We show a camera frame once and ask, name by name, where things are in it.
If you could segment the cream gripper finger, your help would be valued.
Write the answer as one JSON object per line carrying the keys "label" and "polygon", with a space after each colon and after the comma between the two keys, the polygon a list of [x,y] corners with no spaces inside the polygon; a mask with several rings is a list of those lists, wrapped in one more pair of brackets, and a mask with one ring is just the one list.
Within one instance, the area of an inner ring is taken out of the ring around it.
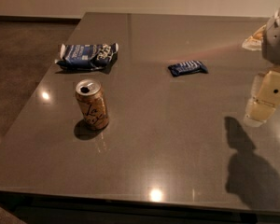
{"label": "cream gripper finger", "polygon": [[261,44],[263,39],[263,34],[266,29],[266,26],[263,25],[258,30],[248,37],[242,44],[243,49],[248,49],[252,51],[261,50]]}
{"label": "cream gripper finger", "polygon": [[280,65],[255,76],[245,109],[244,124],[259,127],[280,106]]}

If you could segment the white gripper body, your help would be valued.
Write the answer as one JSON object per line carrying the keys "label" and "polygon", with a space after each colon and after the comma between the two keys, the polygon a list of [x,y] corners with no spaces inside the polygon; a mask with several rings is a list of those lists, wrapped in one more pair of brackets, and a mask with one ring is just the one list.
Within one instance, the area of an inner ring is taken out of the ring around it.
{"label": "white gripper body", "polygon": [[270,17],[262,42],[262,56],[265,60],[280,64],[280,8]]}

